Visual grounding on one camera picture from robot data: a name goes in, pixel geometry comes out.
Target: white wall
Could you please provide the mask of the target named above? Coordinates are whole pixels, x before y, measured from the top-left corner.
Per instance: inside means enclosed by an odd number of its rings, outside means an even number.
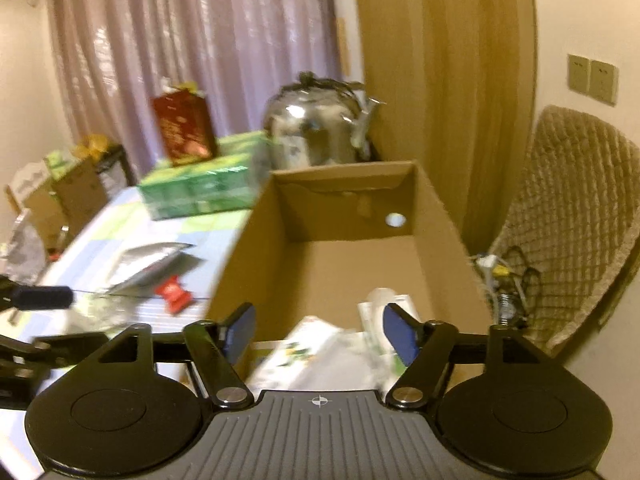
[[[640,0],[536,0],[536,110],[548,104],[596,115],[640,145]],[[571,92],[568,53],[619,67],[615,107]],[[640,275],[609,323],[593,330],[568,367],[609,405],[614,433],[598,472],[607,480],[640,478]]]
[[[536,0],[536,7],[536,110],[555,104],[585,111],[640,144],[640,0]],[[568,89],[567,54],[620,69],[615,107]]]
[[[0,186],[18,168],[68,143],[55,80],[46,0],[0,0]],[[0,242],[15,215],[0,194]]]

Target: green box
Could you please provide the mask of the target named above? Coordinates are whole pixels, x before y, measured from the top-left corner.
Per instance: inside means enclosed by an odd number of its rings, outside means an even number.
[[[149,173],[138,185],[153,220],[197,214],[190,196],[188,167],[166,168]]]
[[[167,168],[162,161],[139,184],[154,220],[251,208],[269,175],[264,132],[218,140],[222,156],[199,164]]]
[[[193,167],[189,186],[199,213],[246,209],[259,192],[251,153],[221,156]]]

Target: table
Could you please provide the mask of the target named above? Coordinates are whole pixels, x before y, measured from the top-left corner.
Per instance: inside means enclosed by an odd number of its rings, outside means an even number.
[[[194,303],[175,317],[164,312],[164,300],[159,296],[138,298],[135,307],[133,322],[148,323],[154,332],[179,332],[206,315],[209,298],[249,213],[241,210],[154,222],[138,190],[129,187],[92,220],[41,282],[67,285],[80,301],[96,290],[95,277],[122,250],[160,241],[193,244],[185,251],[190,264],[180,283],[193,294]],[[23,313],[15,327],[0,318],[0,333],[26,342],[35,336],[61,333],[64,327],[63,310]],[[65,371],[54,370],[45,387]],[[180,365],[160,364],[158,371],[177,379]],[[24,433],[24,412],[0,410],[0,460],[17,480],[34,480],[42,473]]]

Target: stainless steel kettle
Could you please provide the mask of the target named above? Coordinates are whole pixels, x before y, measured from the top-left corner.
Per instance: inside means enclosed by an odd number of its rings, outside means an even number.
[[[271,139],[274,165],[279,170],[348,164],[369,160],[367,131],[376,107],[364,107],[354,93],[362,83],[318,79],[301,72],[300,82],[283,86],[270,99],[264,129]]]

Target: small red packet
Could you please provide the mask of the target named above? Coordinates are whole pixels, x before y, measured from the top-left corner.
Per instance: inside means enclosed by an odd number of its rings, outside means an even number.
[[[172,316],[180,314],[193,301],[193,294],[184,290],[178,283],[178,276],[172,276],[156,288],[166,301],[165,310]]]

